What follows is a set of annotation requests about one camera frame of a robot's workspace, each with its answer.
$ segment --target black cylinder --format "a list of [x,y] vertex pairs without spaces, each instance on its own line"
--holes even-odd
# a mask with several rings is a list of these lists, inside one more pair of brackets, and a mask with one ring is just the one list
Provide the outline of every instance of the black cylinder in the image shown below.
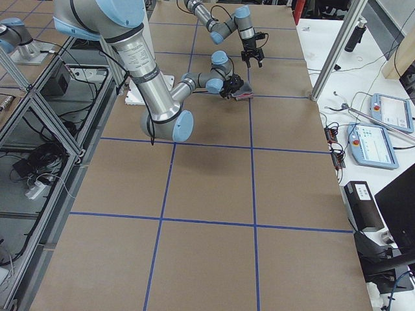
[[346,44],[346,47],[344,50],[346,52],[353,52],[353,50],[356,47],[356,44],[360,43],[363,37],[363,33],[366,31],[366,26],[363,25],[363,27],[356,26],[355,30],[353,30],[353,33],[350,36],[349,41]]

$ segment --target robotic arm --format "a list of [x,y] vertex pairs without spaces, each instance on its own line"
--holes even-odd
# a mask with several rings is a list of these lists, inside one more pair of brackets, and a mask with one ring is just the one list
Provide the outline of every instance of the robotic arm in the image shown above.
[[25,60],[31,60],[40,54],[40,47],[33,41],[25,24],[15,17],[0,21],[0,47],[7,54],[18,47],[21,57]]
[[210,32],[211,39],[215,44],[221,44],[232,32],[238,30],[244,48],[241,51],[242,61],[246,62],[250,68],[250,58],[255,58],[258,61],[258,66],[262,67],[264,52],[261,47],[257,47],[257,40],[265,39],[268,34],[255,32],[247,5],[237,8],[227,21],[220,23],[203,5],[202,0],[184,0],[184,3],[188,11],[194,14]]
[[144,14],[142,0],[55,0],[53,18],[64,34],[94,41],[102,36],[115,47],[145,101],[143,131],[152,139],[182,142],[193,130],[191,112],[182,110],[184,99],[197,87],[220,93],[237,79],[228,57],[219,52],[212,56],[209,74],[186,74],[170,92],[143,38]]

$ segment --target white table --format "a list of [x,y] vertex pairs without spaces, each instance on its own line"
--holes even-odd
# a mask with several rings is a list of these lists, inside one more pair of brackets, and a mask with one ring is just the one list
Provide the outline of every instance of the white table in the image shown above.
[[[300,37],[304,58],[309,69],[320,70],[329,54],[330,48],[337,36],[342,21],[301,19],[297,26],[298,35]],[[371,63],[382,56],[380,48],[377,46],[370,31],[364,33],[362,42],[358,44],[353,52],[343,52],[337,61],[341,66],[341,70],[358,68]],[[327,107],[339,109],[343,100],[341,97],[334,96],[333,92],[346,98],[348,104],[351,105],[353,96],[358,91],[369,94],[382,93],[399,98],[408,98],[407,93],[403,89],[398,80],[387,80],[383,78],[380,72],[381,67],[386,62],[384,56],[380,57],[376,62],[367,65],[362,69],[334,72],[331,74],[320,98],[318,106],[320,112],[327,116],[327,123],[338,122],[340,125],[355,122],[347,111],[334,112]],[[312,85],[317,80],[319,71],[309,70]],[[353,102],[355,109],[361,110],[363,113],[370,114],[369,110],[370,97],[364,94],[358,94]],[[412,114],[415,115],[414,106],[411,105]],[[370,123],[365,118],[360,118],[363,123]],[[322,122],[325,124],[325,117],[322,116]],[[394,146],[410,146],[413,142],[408,139],[402,139],[400,136],[389,133],[392,144]],[[337,135],[339,143],[346,147],[347,144],[347,126],[341,126]],[[351,180],[367,181],[372,194],[378,193],[384,186],[389,184],[394,178],[405,171],[409,166],[415,163],[415,148],[409,150],[396,150],[399,168],[395,170],[386,170],[382,168],[371,168],[358,166],[351,155],[350,148],[347,149],[345,164],[343,170],[343,178],[340,186],[347,184]],[[378,244],[381,242],[381,232],[367,234]],[[388,303],[387,294],[383,295],[385,304]],[[392,303],[393,311],[413,311],[415,310],[415,291],[394,294],[396,300]]]

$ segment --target black box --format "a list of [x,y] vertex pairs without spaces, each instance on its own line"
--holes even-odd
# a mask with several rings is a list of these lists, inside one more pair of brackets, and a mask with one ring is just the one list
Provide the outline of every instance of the black box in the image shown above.
[[348,197],[357,230],[376,232],[385,227],[367,182],[350,181],[344,186],[344,192]]

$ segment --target blue joint cap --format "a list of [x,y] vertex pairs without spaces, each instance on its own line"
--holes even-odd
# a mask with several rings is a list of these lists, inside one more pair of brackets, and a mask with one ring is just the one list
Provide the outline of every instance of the blue joint cap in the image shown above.
[[215,31],[210,33],[210,38],[212,38],[214,44],[221,44],[223,42],[223,37]]
[[228,55],[224,51],[216,51],[212,54],[212,64],[222,65],[228,61]]
[[235,10],[235,17],[236,18],[246,18],[249,15],[251,15],[251,12],[249,11],[249,7],[247,5],[241,6],[240,8],[237,8]]
[[65,23],[57,17],[53,17],[53,20],[54,27],[57,31],[61,32],[62,34],[91,41],[99,41],[101,37],[99,34],[93,34],[92,32],[86,31],[85,29]]
[[144,20],[144,0],[96,0],[101,11],[114,23],[136,28]]
[[14,50],[13,45],[4,40],[0,40],[0,48],[2,48],[6,54],[9,54]]
[[193,131],[193,115],[190,111],[183,110],[177,117],[176,123],[173,128],[173,141],[176,143],[182,143],[186,141]]
[[210,79],[206,82],[206,89],[211,94],[219,94],[223,87],[223,81],[221,79]]
[[21,21],[20,18],[11,17],[5,18],[4,20],[0,21],[4,26],[24,26],[24,22]]

